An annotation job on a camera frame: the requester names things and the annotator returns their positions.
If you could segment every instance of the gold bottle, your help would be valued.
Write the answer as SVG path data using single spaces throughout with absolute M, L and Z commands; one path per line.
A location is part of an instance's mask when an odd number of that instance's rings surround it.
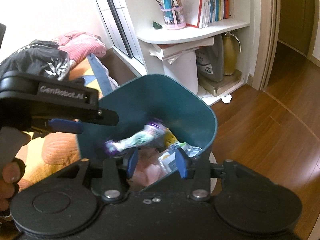
M 234 37 L 240 47 L 241 53 L 241 43 L 239 39 L 233 35 L 231 32 L 226 32 L 223 35 L 223 51 L 224 51 L 224 75 L 229 76 L 232 75 L 236 71 L 236 63 L 237 63 L 237 50 L 234 42 Z

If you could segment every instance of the metal screw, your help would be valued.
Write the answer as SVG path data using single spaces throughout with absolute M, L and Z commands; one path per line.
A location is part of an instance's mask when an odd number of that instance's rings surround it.
M 204 189 L 196 189 L 192 192 L 193 197 L 195 198 L 205 198 L 209 193 Z
M 110 190 L 107 190 L 104 193 L 104 195 L 106 198 L 117 198 L 121 195 L 121 193 L 120 193 L 120 191 L 118 191 L 116 189 L 110 189 Z
M 149 205 L 152 203 L 152 200 L 151 199 L 144 199 L 143 203 Z
M 160 202 L 160 201 L 161 201 L 161 199 L 160 199 L 160 198 L 158 198 L 158 197 L 155 197 L 155 198 L 153 198 L 153 199 L 152 199 L 152 201 L 153 201 L 153 202 Z

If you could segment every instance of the pink pen holder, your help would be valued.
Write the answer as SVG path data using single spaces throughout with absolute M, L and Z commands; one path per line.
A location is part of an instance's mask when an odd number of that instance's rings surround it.
M 173 7 L 172 9 L 161 9 L 164 23 L 168 30 L 179 30 L 186 26 L 182 8 L 183 6 Z

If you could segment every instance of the bookshelf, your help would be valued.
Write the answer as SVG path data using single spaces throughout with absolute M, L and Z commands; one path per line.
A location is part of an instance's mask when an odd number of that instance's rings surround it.
M 164 24 L 163 14 L 156 0 L 125 0 L 132 24 L 139 40 L 143 54 L 143 63 L 148 74 L 164 73 L 161 60 L 150 56 L 151 44 L 176 44 L 190 41 L 197 41 L 215 36 L 227 31 L 235 30 L 235 35 L 242 44 L 242 53 L 238 53 L 236 68 L 241 72 L 241 78 L 237 84 L 229 88 L 222 95 L 231 93 L 241 85 L 245 84 L 248 75 L 254 74 L 259 38 L 260 38 L 260 17 L 261 0 L 232 0 L 233 16 L 229 19 L 214 22 L 209 27 L 197 29 L 186 27 L 181 30 L 154 30 L 152 22 Z M 205 97 L 202 100 L 212 105 L 219 101 L 218 97 Z

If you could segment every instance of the pink blanket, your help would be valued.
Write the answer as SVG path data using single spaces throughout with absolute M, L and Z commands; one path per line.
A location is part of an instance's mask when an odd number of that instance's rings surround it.
M 100 36 L 91 33 L 72 31 L 60 35 L 52 39 L 52 41 L 59 44 L 58 49 L 69 53 L 70 67 L 72 69 L 90 53 L 97 57 L 103 57 L 106 54 L 107 48 L 100 39 Z

